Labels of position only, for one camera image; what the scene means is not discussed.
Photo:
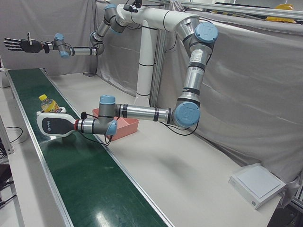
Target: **robotic arm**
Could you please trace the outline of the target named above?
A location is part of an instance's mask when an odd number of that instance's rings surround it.
[[[27,53],[39,53],[44,50],[49,53],[52,50],[58,50],[62,58],[68,58],[74,55],[91,55],[98,56],[104,51],[103,37],[108,29],[116,33],[124,31],[128,23],[118,24],[116,21],[116,5],[109,4],[105,7],[104,19],[95,32],[90,35],[91,47],[72,47],[64,41],[64,36],[56,33],[52,42],[39,42],[31,39],[30,33],[27,34],[27,39],[11,39],[4,38],[4,44],[10,51],[24,51]]]
[[[152,75],[155,39],[158,30],[176,32],[178,38],[183,42],[190,61],[186,81],[181,96],[176,101],[175,108],[172,110],[171,108],[160,109],[142,105],[116,104],[115,97],[104,95],[100,98],[98,119],[76,120],[64,113],[40,114],[37,123],[44,135],[67,136],[73,131],[114,135],[117,129],[115,116],[159,121],[184,128],[197,124],[200,119],[200,102],[198,99],[200,86],[205,66],[218,37],[217,28],[209,22],[199,24],[197,15],[148,7],[134,9],[132,6],[123,4],[116,7],[109,4],[105,8],[103,22],[90,36],[93,47],[77,49],[67,46],[61,34],[56,34],[54,41],[47,45],[49,49],[59,50],[62,57],[78,54],[99,55],[104,50],[103,37],[106,32],[111,29],[115,33],[122,33],[129,23],[143,25],[137,86],[139,90],[137,89],[137,93],[142,94],[150,90],[151,78],[142,77],[142,75]],[[25,51],[25,48],[21,46],[22,40],[15,40],[15,42],[20,46],[15,47],[17,51]],[[144,89],[141,86],[142,82],[147,84]]]

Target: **yellow bottle cap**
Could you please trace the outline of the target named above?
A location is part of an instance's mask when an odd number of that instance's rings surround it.
[[[47,96],[45,94],[39,96],[40,101],[43,101],[47,98]]]

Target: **bottle label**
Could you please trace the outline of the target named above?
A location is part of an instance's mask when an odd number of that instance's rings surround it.
[[[60,107],[55,101],[52,101],[52,103],[48,106],[45,112],[60,113]]]

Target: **yellow hard hat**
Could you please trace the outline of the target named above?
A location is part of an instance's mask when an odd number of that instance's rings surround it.
[[[43,101],[47,98],[47,96],[45,94],[39,96],[40,101]]]
[[[281,5],[276,6],[275,9],[294,10],[294,6],[292,4],[281,4]],[[267,17],[266,20],[277,21],[277,22],[296,23],[296,21],[294,19],[280,18],[280,17]]]

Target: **blue joint cap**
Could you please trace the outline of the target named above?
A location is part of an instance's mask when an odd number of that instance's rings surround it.
[[[118,122],[116,120],[112,120],[110,125],[105,133],[107,136],[113,136],[117,133]]]
[[[62,58],[68,58],[70,56],[66,51],[59,51],[59,54]]]
[[[55,40],[63,41],[64,40],[64,36],[61,33],[56,33],[55,34]]]
[[[112,105],[116,103],[116,98],[114,96],[102,95],[100,97],[100,104]]]
[[[195,125],[199,119],[200,108],[192,102],[183,102],[174,111],[174,122],[184,128]]]
[[[110,29],[110,31],[112,32],[112,33],[114,33],[114,34],[116,34],[116,35],[121,35],[122,33],[120,33],[120,32],[116,32],[114,29],[112,29],[111,27],[109,28]]]
[[[195,28],[195,36],[198,40],[204,43],[211,44],[218,38],[219,31],[215,25],[209,22],[199,24]]]
[[[117,6],[115,4],[108,4],[107,6],[104,7],[104,10],[109,8],[117,8]]]

